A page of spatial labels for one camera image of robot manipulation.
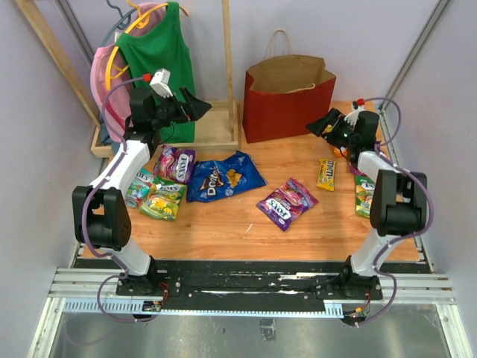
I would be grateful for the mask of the orange snack packet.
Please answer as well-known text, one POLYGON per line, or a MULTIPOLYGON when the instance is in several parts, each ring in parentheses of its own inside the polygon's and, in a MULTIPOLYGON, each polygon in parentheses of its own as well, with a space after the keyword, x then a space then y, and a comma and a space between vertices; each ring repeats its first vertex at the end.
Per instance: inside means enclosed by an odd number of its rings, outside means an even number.
MULTIPOLYGON (((324 132, 323 132, 323 135, 326 137, 325 140, 328 140, 328 133, 330 133, 332 130, 332 126, 331 125, 327 125, 324 132)), ((333 144, 330 144, 329 143, 329 146, 331 147, 334 155, 336 157, 343 157, 344 159, 347 159, 347 149, 345 147, 336 147, 334 146, 333 144)))

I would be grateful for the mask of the red brown paper bag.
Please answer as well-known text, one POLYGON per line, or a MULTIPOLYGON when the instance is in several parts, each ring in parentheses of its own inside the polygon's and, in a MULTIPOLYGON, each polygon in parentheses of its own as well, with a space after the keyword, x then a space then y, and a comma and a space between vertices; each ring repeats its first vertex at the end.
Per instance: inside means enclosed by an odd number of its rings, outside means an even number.
POLYGON ((328 113, 336 75, 322 57, 287 53, 268 56, 245 72, 242 126, 247 143, 307 133, 306 125, 328 113))

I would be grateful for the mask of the yellow snack packet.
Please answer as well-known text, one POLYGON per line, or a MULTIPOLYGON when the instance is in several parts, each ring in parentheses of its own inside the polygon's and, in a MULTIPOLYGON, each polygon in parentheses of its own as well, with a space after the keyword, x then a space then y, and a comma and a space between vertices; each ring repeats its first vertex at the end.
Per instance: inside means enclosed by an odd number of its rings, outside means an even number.
POLYGON ((336 162, 334 160, 320 159, 317 188, 331 192, 335 190, 335 169, 336 162))

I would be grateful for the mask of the purple Fox's candy packet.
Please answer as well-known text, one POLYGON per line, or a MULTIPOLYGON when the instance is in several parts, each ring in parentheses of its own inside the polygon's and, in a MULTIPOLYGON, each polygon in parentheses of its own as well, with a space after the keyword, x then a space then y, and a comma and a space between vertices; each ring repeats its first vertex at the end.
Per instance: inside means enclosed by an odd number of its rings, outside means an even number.
POLYGON ((192 176, 195 159, 194 150, 164 145, 161 155, 154 164, 153 173, 161 178, 187 185, 192 176))

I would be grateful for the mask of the blue Doritos chip bag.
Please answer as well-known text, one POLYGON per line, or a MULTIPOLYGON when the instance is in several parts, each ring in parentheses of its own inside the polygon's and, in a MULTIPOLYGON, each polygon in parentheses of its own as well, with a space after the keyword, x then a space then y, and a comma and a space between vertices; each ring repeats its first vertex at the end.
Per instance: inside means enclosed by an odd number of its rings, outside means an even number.
POLYGON ((252 157, 242 151, 225 160, 197 161, 186 192, 186 201, 209 203, 230 198, 267 184, 252 157))

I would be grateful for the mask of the green Fox's candy packet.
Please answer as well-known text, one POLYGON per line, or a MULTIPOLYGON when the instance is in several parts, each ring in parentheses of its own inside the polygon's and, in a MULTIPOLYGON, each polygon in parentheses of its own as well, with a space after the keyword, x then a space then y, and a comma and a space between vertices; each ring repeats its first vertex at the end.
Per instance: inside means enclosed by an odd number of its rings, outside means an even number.
POLYGON ((157 183, 139 206, 139 212, 152 219, 174 221, 186 190, 185 184, 158 177, 157 183))

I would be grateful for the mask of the teal snack packet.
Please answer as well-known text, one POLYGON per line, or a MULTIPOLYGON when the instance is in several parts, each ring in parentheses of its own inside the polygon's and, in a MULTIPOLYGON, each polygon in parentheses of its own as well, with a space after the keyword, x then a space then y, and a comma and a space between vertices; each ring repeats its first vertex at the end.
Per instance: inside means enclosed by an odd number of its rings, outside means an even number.
POLYGON ((156 176, 147 169, 141 169, 126 191, 124 201, 127 207, 137 208, 156 186, 156 176))

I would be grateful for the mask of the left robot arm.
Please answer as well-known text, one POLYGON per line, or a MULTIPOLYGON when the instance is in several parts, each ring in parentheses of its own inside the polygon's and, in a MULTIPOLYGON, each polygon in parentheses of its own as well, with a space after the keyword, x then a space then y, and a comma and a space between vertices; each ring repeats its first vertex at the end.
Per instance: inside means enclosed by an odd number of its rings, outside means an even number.
POLYGON ((154 295, 162 286, 155 259, 131 237, 126 192, 159 146, 162 128, 196 122, 212 108, 185 87, 180 94, 181 99, 158 98, 148 87, 133 89, 120 149, 90 185, 77 186, 72 193, 77 241, 97 258, 111 259, 119 266, 118 291, 125 295, 154 295))

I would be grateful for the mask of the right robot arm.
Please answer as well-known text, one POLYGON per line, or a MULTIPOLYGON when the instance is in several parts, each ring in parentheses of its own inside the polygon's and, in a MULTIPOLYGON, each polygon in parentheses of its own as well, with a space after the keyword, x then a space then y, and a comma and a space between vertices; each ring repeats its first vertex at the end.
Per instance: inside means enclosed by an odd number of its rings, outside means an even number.
MULTIPOLYGON (((378 275, 389 277, 393 281, 394 299, 397 279, 380 270, 384 260, 395 247, 405 239, 414 238, 425 233, 432 224, 434 209, 427 190, 427 177, 422 172, 410 172, 390 161, 381 150, 394 139, 402 124, 402 111, 399 105, 386 97, 360 98, 352 102, 352 110, 344 115, 332 108, 320 119, 308 123, 306 130, 320 137, 333 148, 346 149, 345 157, 351 167, 364 173, 375 185, 373 201, 370 205, 370 230, 364 243, 354 254, 347 258, 338 275, 325 281, 312 284, 305 292, 320 294, 327 292, 331 296, 355 298, 360 293, 367 293, 367 298, 378 298, 371 293, 379 283, 378 275), (377 142, 376 131, 379 115, 364 109, 369 101, 383 101, 395 106, 398 123, 395 132, 387 142, 377 142)), ((225 164, 239 164, 239 155, 251 159, 238 151, 224 164, 212 169, 212 162, 197 162, 186 194, 188 202, 208 203, 232 194, 244 192, 253 181, 232 187, 226 174, 225 164)), ((297 214, 305 213, 317 200, 295 179, 289 179, 283 188, 275 190, 265 200, 258 203, 258 208, 276 219, 281 229, 287 229, 297 214)))

